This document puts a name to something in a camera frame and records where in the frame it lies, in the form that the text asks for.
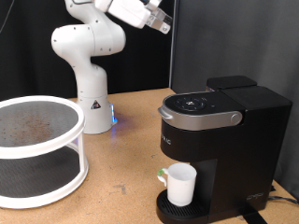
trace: wooden table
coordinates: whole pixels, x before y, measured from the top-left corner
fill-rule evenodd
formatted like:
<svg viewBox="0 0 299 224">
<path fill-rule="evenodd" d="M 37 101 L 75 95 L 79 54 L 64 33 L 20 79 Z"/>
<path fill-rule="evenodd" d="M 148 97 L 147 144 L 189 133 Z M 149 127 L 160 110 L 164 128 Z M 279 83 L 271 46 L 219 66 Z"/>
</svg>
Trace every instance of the wooden table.
<svg viewBox="0 0 299 224">
<path fill-rule="evenodd" d="M 85 134 L 90 171 L 83 184 L 56 203 L 33 209 L 0 209 L 0 224 L 159 224 L 156 199 L 164 190 L 157 171 L 176 162 L 160 150 L 161 117 L 157 108 L 170 89 L 109 95 L 119 123 L 101 134 Z M 292 198 L 278 183 L 271 195 Z M 270 224 L 298 224 L 299 206 L 271 201 L 260 212 Z M 246 224 L 234 217 L 220 224 Z"/>
</svg>

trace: black coffee maker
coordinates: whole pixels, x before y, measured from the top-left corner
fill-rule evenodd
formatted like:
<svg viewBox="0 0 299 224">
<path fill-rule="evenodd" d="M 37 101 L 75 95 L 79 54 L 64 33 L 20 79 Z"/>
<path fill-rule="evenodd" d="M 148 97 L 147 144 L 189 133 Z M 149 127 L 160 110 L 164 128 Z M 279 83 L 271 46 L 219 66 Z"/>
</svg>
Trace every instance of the black coffee maker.
<svg viewBox="0 0 299 224">
<path fill-rule="evenodd" d="M 292 102 L 247 77 L 207 81 L 208 91 L 175 94 L 158 109 L 162 152 L 197 171 L 192 203 L 157 199 L 166 224 L 204 224 L 265 208 Z"/>
</svg>

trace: coffee maker button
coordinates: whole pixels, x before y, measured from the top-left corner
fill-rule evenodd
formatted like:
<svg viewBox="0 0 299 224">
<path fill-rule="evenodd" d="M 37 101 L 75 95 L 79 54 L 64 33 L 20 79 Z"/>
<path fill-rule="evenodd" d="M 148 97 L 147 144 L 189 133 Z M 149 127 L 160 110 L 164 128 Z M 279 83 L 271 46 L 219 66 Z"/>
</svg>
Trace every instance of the coffee maker button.
<svg viewBox="0 0 299 224">
<path fill-rule="evenodd" d="M 231 117 L 232 124 L 238 124 L 242 120 L 242 117 L 239 114 L 233 114 Z"/>
</svg>

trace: black backdrop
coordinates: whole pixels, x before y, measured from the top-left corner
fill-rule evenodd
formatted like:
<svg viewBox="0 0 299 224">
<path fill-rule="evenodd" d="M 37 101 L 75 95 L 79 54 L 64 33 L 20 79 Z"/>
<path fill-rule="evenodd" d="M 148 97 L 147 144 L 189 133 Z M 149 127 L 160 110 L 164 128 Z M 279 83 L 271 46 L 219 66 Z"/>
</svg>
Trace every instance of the black backdrop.
<svg viewBox="0 0 299 224">
<path fill-rule="evenodd" d="M 11 1 L 0 1 L 0 26 Z M 172 16 L 173 5 L 173 0 L 164 0 L 161 8 Z M 107 72 L 108 93 L 168 87 L 171 32 L 164 35 L 148 26 L 140 30 L 108 16 L 126 33 L 122 52 L 92 58 Z M 50 44 L 53 31 L 68 24 L 82 22 L 68 14 L 64 0 L 15 1 L 0 34 L 0 101 L 25 95 L 77 96 L 72 68 Z"/>
<path fill-rule="evenodd" d="M 299 2 L 176 0 L 172 89 L 204 91 L 242 75 L 293 101 L 275 179 L 299 199 Z"/>
</svg>

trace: coffee maker lid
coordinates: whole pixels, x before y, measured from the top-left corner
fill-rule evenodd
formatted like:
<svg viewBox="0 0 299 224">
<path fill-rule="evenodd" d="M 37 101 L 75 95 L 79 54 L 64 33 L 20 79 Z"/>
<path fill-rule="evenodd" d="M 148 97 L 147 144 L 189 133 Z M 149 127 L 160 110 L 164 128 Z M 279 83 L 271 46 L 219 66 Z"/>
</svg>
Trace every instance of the coffee maker lid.
<svg viewBox="0 0 299 224">
<path fill-rule="evenodd" d="M 235 126 L 245 108 L 220 91 L 170 95 L 158 109 L 169 125 L 188 131 Z"/>
</svg>

